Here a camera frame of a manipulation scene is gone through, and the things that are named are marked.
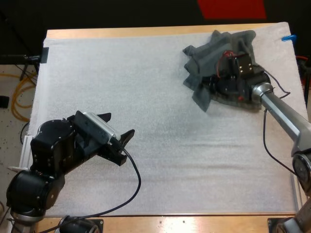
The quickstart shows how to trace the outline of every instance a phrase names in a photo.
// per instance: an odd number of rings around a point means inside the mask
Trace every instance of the red wire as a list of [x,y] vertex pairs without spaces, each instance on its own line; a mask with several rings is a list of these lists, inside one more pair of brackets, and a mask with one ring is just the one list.
[[218,60],[217,67],[216,67],[216,70],[217,70],[217,77],[218,77],[218,78],[220,78],[220,75],[219,75],[219,64],[220,64],[221,60],[222,60],[225,56],[226,56],[226,57],[231,57],[231,56],[234,57],[234,56],[236,56],[236,55],[234,54],[233,51],[229,51],[229,50],[225,51],[225,52],[222,54],[221,58]]
[[309,58],[305,57],[305,56],[296,56],[296,58],[301,59],[301,60],[305,60],[305,61],[309,60]]

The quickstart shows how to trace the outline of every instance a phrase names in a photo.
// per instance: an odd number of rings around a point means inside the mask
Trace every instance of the black background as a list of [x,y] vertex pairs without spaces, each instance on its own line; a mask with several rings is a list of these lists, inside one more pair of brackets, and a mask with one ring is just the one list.
[[48,29],[182,26],[289,22],[298,36],[299,55],[311,54],[310,0],[265,0],[267,20],[205,20],[196,0],[0,0],[8,18],[0,20],[0,54],[29,54],[15,38],[15,27],[33,54],[40,54]]

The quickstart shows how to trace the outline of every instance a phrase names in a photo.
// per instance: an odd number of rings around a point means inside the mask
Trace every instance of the wooden table edge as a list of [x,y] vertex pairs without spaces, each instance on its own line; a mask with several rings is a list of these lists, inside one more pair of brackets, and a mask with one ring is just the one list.
[[74,38],[109,38],[132,36],[157,36],[178,35],[189,33],[209,33],[219,31],[251,30],[255,28],[271,26],[274,23],[252,24],[222,24],[200,26],[176,26],[176,27],[147,27],[147,28],[95,28],[95,29],[61,29],[48,30],[46,38],[49,39],[74,39]]
[[[104,221],[104,233],[268,233],[269,218],[293,216],[294,213],[275,213],[259,216],[107,216],[99,219]],[[38,223],[35,232],[54,227],[59,221],[60,218],[45,218]]]

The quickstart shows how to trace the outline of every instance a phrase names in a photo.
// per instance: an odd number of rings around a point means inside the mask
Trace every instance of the blue clip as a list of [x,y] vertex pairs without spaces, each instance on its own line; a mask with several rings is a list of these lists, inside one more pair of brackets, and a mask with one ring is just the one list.
[[296,43],[297,40],[297,36],[296,35],[288,35],[282,38],[282,41],[288,41],[291,40],[293,42],[293,44]]

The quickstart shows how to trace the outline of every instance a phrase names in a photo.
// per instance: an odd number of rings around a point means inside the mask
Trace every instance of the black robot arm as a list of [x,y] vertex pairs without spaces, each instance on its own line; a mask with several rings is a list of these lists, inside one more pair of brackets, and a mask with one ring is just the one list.
[[22,232],[33,226],[51,208],[65,184],[65,175],[95,155],[121,166],[121,152],[134,130],[118,135],[106,122],[111,114],[77,111],[67,119],[43,123],[31,141],[33,164],[19,172],[7,189],[7,206]]

